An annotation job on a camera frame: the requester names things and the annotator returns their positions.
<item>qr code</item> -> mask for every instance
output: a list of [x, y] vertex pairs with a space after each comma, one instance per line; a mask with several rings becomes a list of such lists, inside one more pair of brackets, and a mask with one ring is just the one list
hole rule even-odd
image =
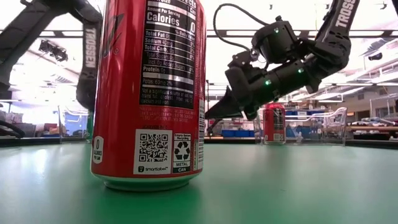
[[168, 150], [168, 134], [140, 134], [139, 162], [165, 162]]

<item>distant red can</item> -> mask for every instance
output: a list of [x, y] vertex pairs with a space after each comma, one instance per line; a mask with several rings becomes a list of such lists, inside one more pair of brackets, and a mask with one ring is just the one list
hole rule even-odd
[[285, 107], [281, 103], [265, 105], [263, 122], [265, 143], [285, 143]]
[[107, 0], [91, 158], [106, 186], [166, 190], [202, 171], [205, 46], [199, 0]]

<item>table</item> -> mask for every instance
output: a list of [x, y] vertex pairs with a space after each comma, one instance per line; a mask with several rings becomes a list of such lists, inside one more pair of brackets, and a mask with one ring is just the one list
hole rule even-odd
[[87, 144], [0, 148], [0, 223], [397, 223], [398, 151], [208, 144], [166, 192], [107, 189]]

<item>robotic arm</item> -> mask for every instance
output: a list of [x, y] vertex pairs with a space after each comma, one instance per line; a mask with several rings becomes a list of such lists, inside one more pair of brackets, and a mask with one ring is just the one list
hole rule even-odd
[[[333, 0], [315, 40], [299, 39], [288, 21], [276, 21], [259, 29], [252, 38], [252, 50], [233, 56], [225, 75], [231, 89], [206, 114], [206, 119], [257, 116], [263, 104], [277, 101], [301, 87], [309, 93], [318, 91], [326, 78], [348, 64], [351, 41], [348, 32], [353, 23], [359, 0]], [[281, 64], [267, 71], [250, 63], [260, 53], [267, 63]]]
[[70, 13], [83, 24], [83, 66], [76, 97], [93, 111], [103, 17], [85, 0], [21, 0], [25, 9], [0, 34], [0, 91], [9, 88], [12, 67], [57, 16]]

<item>recycling symbol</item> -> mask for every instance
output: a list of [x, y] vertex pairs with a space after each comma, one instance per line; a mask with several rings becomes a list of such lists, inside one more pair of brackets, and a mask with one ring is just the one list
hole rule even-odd
[[174, 149], [174, 155], [177, 160], [188, 160], [190, 152], [189, 143], [186, 141], [180, 141]]

